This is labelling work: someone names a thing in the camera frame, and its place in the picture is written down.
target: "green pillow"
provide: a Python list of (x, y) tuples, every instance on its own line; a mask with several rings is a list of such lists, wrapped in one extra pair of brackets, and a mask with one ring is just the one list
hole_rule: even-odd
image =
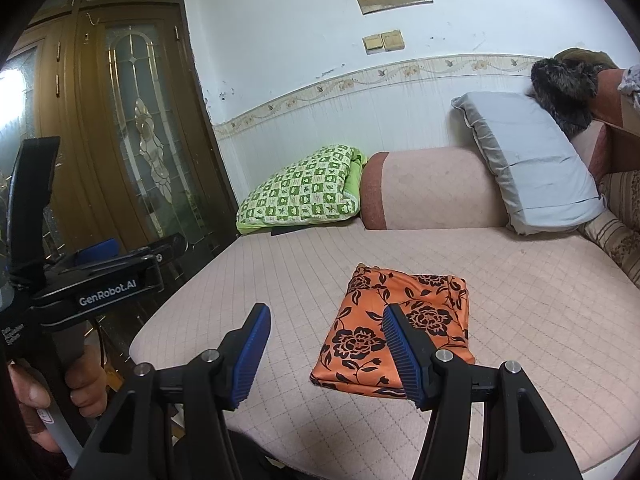
[(356, 148), (336, 144), (283, 168), (240, 205), (242, 234), (271, 226), (345, 220), (360, 210), (360, 177), (367, 161)]

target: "gray pillow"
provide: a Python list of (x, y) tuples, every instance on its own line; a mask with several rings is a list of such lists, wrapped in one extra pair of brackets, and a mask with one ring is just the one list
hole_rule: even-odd
[(451, 105), (465, 113), (517, 233), (571, 231), (604, 211), (589, 170), (533, 98), (469, 92)]

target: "human hand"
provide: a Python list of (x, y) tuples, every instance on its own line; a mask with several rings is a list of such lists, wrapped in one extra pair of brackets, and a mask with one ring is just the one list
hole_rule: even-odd
[[(49, 394), (20, 365), (10, 364), (8, 368), (22, 419), (31, 438), (47, 451), (59, 453), (60, 447), (36, 412), (36, 408), (49, 407)], [(82, 357), (66, 371), (65, 383), (71, 388), (71, 402), (80, 409), (82, 416), (98, 416), (104, 412), (107, 407), (107, 375), (100, 366), (100, 351), (96, 347), (84, 346)]]

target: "light switch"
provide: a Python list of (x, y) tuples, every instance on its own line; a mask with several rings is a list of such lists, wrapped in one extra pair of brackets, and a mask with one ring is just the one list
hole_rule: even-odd
[(382, 43), (384, 44), (387, 52), (404, 49), (404, 39), (402, 38), (402, 34), (399, 30), (384, 32), (382, 34)]
[(367, 54), (379, 52), (384, 47), (384, 44), (382, 43), (382, 36), (380, 34), (367, 36), (366, 38), (362, 38), (362, 41), (364, 42), (364, 49), (367, 51)]

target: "yellowed switch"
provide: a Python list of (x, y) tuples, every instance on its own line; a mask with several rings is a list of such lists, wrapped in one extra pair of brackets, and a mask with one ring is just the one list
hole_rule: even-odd
[(404, 40), (402, 39), (402, 34), (399, 30), (384, 32), (382, 34), (382, 43), (384, 44), (387, 52), (404, 49)]
[(382, 50), (382, 48), (384, 47), (380, 34), (367, 36), (366, 38), (362, 38), (362, 41), (364, 42), (364, 48), (367, 51), (367, 54)]

